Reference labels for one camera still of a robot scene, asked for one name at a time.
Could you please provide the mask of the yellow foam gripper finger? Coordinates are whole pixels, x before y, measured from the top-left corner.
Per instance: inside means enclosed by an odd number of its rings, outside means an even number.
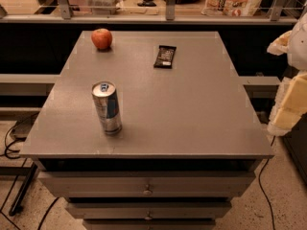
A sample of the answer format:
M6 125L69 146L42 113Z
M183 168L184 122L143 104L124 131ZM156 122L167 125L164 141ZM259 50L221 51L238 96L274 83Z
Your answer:
M267 48L267 52L276 56L287 54L289 50L289 41L291 33L291 31L288 31L278 37L269 45L269 47Z
M279 84L269 117L268 132L283 136L307 113L307 73L284 78Z

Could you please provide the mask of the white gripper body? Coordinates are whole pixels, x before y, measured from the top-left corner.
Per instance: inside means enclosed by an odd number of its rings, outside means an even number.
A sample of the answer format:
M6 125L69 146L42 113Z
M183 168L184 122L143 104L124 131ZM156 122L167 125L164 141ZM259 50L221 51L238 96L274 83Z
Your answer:
M288 64L298 70L307 70L307 13L295 24L288 41Z

